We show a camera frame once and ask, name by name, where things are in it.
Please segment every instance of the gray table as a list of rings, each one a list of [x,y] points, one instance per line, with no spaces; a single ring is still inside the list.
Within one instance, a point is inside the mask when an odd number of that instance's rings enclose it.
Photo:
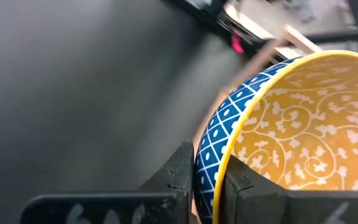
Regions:
[[[0,223],[38,194],[136,188],[243,63],[159,0],[0,0]]]

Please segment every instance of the blurred background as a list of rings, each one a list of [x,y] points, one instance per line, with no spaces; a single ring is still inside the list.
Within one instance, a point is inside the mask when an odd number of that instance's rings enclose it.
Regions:
[[[307,24],[280,1],[241,12],[272,35],[358,25],[358,0],[310,1]],[[136,189],[246,61],[166,1],[0,0],[0,223],[39,194]]]

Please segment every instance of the blue bowl exterior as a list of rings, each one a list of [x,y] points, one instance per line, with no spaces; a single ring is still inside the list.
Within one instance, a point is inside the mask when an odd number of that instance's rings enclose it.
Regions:
[[[295,60],[278,63],[246,80],[219,105],[209,120],[198,146],[193,181],[196,208],[203,224],[212,224],[212,204],[219,165],[229,136],[246,108],[246,102],[255,96],[262,83],[269,81],[279,73],[279,69]]]

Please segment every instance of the bowl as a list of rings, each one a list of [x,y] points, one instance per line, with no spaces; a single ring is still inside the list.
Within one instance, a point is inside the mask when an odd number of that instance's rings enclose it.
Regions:
[[[230,155],[290,190],[358,190],[358,53],[319,52],[246,80],[217,108],[200,139],[194,197],[218,223]]]

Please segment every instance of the ceramic bowl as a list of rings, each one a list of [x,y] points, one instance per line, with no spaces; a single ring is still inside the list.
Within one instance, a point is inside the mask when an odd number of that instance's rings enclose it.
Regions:
[[[203,224],[218,223],[231,154],[286,189],[358,190],[358,54],[335,50],[284,61],[220,104],[195,160]]]

